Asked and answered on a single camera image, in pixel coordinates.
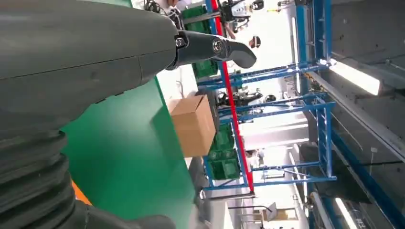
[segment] green surface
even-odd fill
[[[188,229],[194,188],[157,80],[90,106],[64,131],[73,180],[93,205]]]

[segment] green storage bin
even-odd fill
[[[192,70],[196,79],[209,77],[218,73],[218,63],[216,61],[193,63]]]
[[[237,159],[236,149],[215,150],[208,154],[210,160]]]
[[[240,166],[237,159],[209,161],[215,180],[240,178]]]
[[[205,6],[197,6],[181,12],[184,19],[198,17],[206,13],[207,9],[205,8]],[[187,24],[185,25],[185,28],[188,31],[196,31],[211,34],[210,23],[208,20]],[[211,60],[193,63],[192,69],[194,71],[194,76],[196,79],[209,77],[211,75],[216,75],[218,73],[218,63],[216,61]]]
[[[231,125],[220,125],[219,131],[216,133],[212,150],[227,150],[233,149],[235,145],[234,136]]]

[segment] bolt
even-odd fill
[[[214,49],[214,52],[216,52],[216,53],[222,51],[222,44],[221,44],[221,41],[219,41],[219,40],[214,40],[214,41],[213,41],[213,49]]]
[[[176,38],[176,47],[182,47],[184,44],[186,43],[186,41],[184,40],[184,38],[179,37]]]

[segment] red pole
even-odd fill
[[[213,5],[213,10],[217,10],[218,4],[217,4],[216,0],[211,0],[211,3]],[[219,20],[219,17],[215,18],[215,27],[216,27],[217,34],[219,36],[222,36],[223,35],[222,26],[221,26],[221,21]],[[237,114],[236,114],[235,103],[234,103],[233,96],[232,96],[233,92],[232,92],[232,86],[231,86],[231,79],[229,78],[228,66],[226,65],[226,62],[221,62],[221,64],[224,69],[225,85],[226,85],[226,90],[227,90],[228,96],[229,96],[229,102],[231,105],[232,121],[234,123],[235,136],[236,136],[236,140],[238,141],[239,146],[240,146],[239,150],[242,153],[242,162],[243,162],[243,167],[246,172],[247,182],[249,184],[250,191],[253,192],[254,191],[253,175],[252,175],[252,172],[249,172],[249,166],[247,165],[246,155],[245,155],[245,147],[243,145],[242,137],[241,137],[240,131],[239,131],[238,118],[237,118]]]

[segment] brown cardboard box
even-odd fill
[[[206,95],[182,99],[171,112],[184,157],[208,154],[215,135],[213,117]]]

